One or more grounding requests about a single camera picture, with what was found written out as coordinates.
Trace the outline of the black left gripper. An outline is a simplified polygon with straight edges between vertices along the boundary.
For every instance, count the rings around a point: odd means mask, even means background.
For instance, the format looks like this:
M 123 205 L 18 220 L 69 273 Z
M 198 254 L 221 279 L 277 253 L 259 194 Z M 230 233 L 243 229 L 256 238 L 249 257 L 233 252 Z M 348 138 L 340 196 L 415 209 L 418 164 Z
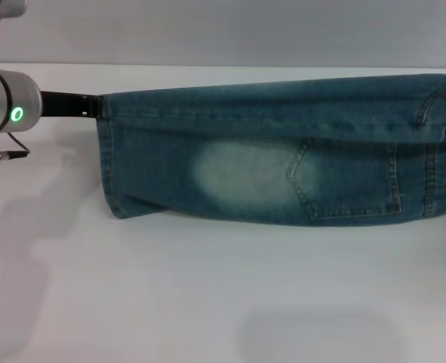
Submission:
M 42 117 L 100 118 L 103 114 L 103 95 L 42 91 L 41 96 Z

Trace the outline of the blue denim shorts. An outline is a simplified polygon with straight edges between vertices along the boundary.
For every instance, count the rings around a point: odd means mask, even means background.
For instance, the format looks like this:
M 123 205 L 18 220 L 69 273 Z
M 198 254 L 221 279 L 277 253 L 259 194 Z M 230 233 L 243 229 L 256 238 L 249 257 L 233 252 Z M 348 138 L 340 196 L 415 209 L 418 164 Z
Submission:
M 362 226 L 446 214 L 446 74 L 114 93 L 98 99 L 97 131 L 120 219 Z

